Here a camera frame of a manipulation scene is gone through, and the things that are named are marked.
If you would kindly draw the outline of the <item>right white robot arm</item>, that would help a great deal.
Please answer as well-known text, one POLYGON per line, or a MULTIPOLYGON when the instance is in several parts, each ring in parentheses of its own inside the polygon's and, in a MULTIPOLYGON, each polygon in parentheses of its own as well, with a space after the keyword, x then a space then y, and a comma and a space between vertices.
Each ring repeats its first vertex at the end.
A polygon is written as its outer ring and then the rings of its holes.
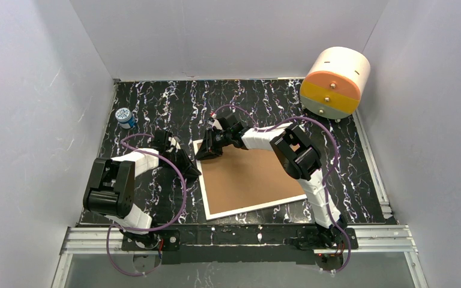
POLYGON ((211 122, 195 155, 197 161, 217 158, 229 145, 272 151, 284 171, 305 192, 315 223, 325 229, 334 227, 341 213, 325 191, 322 153, 300 125, 287 121, 270 127, 247 127, 235 115, 212 118, 211 122))

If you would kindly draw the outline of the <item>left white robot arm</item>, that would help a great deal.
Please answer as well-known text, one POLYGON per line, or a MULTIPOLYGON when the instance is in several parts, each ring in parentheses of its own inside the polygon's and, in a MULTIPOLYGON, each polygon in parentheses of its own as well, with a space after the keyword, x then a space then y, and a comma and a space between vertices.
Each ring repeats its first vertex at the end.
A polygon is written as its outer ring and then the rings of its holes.
POLYGON ((133 148, 130 153, 113 158, 96 158, 89 174, 84 209, 114 221, 120 229, 138 235, 165 229, 176 222, 185 210, 187 181, 201 172, 188 157, 178 139, 169 131, 156 130, 149 148, 133 148), (182 187, 182 204, 166 224, 153 227, 152 217, 134 204, 135 179, 162 164, 172 168, 182 187))

